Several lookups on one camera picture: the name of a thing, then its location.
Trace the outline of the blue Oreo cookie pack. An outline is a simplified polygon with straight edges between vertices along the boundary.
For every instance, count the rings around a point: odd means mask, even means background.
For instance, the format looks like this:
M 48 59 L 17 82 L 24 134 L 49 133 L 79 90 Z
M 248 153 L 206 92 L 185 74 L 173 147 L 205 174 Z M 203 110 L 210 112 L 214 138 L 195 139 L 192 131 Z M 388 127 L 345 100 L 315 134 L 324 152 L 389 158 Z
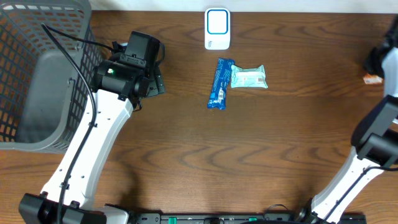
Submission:
M 213 86 L 207 104 L 208 109 L 226 109 L 226 91 L 231 80 L 231 66 L 234 65 L 234 63 L 235 61 L 232 59 L 218 59 Z

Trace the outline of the teal wet wipes pack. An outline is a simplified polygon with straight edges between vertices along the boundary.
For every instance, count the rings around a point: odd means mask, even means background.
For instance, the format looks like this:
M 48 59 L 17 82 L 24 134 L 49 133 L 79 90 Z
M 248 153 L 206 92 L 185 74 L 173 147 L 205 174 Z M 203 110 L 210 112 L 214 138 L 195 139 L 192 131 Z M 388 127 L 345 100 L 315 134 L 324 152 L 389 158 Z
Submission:
M 258 68 L 243 69 L 235 65 L 231 66 L 232 88 L 268 88 L 264 66 Z

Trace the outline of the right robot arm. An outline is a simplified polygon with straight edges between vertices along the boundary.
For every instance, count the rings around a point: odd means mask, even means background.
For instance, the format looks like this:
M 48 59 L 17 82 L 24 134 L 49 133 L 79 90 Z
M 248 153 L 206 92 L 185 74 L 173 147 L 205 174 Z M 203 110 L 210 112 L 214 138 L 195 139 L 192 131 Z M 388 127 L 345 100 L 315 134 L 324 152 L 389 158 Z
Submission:
M 374 178 L 397 171 L 397 21 L 364 62 L 367 84 L 383 83 L 383 99 L 362 119 L 351 137 L 351 150 L 342 168 L 295 217 L 296 223 L 366 223 L 364 215 L 344 211 Z

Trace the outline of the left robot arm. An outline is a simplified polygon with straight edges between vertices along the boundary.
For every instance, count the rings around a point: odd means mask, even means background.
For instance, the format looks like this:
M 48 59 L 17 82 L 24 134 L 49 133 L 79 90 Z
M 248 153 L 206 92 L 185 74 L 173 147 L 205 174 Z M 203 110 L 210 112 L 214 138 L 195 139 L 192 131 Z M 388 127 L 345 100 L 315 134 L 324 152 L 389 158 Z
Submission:
M 158 56 L 165 47 L 133 31 L 128 43 L 114 42 L 113 51 L 93 69 L 84 115 L 58 169 L 39 195 L 23 196 L 19 213 L 26 223 L 133 223 L 134 215 L 117 205 L 95 208 L 95 194 L 125 122 L 143 98 L 165 92 Z

